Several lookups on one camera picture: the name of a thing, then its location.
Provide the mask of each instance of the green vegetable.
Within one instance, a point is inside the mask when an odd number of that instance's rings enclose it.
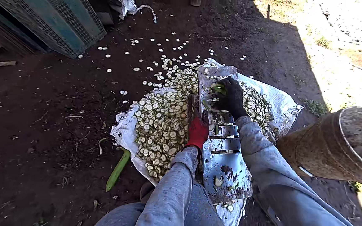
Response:
[[[224,89],[224,85],[222,84],[212,84],[212,90],[215,91],[215,92],[219,92],[223,95],[227,95],[227,92],[226,90]]]
[[[127,149],[125,149],[123,147],[118,147],[117,150],[123,150],[124,154],[122,155],[121,159],[115,166],[113,172],[110,175],[110,178],[108,178],[108,181],[106,184],[106,191],[109,191],[109,190],[111,190],[111,188],[114,187],[115,183],[118,180],[119,175],[121,174],[122,170],[124,169],[125,165],[127,164],[129,158],[131,157],[131,153]]]

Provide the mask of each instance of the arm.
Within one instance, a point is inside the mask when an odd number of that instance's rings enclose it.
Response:
[[[198,151],[209,136],[207,111],[202,116],[195,111],[188,135],[186,147],[175,155],[170,171],[152,192],[136,225],[184,225],[195,180]]]
[[[239,127],[241,154],[256,181],[261,197],[285,225],[351,225],[325,203],[291,169],[277,148],[262,134],[243,108],[243,91],[232,78],[220,81],[226,96],[220,104],[234,117]]]

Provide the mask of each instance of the black glove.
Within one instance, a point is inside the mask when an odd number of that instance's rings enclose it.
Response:
[[[248,116],[243,108],[243,90],[238,81],[233,78],[225,78],[220,80],[219,84],[224,85],[227,95],[219,94],[220,108],[231,113],[234,121],[241,116]]]

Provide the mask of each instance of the leg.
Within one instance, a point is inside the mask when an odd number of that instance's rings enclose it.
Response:
[[[223,226],[223,221],[216,213],[212,201],[204,187],[196,182],[192,185],[191,201],[185,217],[184,225],[194,226]]]
[[[140,202],[119,206],[107,213],[95,226],[135,226],[144,208],[145,204]]]

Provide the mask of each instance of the metal bucket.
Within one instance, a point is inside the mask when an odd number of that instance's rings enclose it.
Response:
[[[276,147],[299,175],[362,183],[362,107],[330,113]]]

